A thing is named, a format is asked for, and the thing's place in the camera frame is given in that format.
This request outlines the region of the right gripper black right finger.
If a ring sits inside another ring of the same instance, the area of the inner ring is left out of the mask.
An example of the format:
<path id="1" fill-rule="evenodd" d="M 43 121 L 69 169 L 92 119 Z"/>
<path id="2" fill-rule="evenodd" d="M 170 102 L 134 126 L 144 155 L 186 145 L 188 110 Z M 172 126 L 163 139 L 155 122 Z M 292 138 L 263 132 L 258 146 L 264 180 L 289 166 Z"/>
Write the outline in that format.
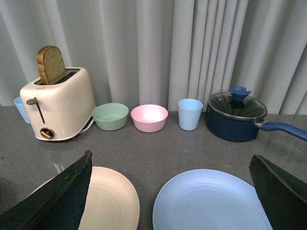
<path id="1" fill-rule="evenodd" d="M 305 230 L 307 184 L 260 155 L 253 155 L 249 172 L 272 228 Z"/>

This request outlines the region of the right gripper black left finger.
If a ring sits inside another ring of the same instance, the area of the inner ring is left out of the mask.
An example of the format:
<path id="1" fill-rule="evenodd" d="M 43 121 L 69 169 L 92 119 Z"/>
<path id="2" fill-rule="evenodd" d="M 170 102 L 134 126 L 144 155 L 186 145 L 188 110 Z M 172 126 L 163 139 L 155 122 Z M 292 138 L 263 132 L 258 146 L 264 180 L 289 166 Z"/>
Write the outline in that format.
<path id="1" fill-rule="evenodd" d="M 85 154 L 0 216 L 2 230 L 76 230 L 85 209 L 92 153 Z"/>

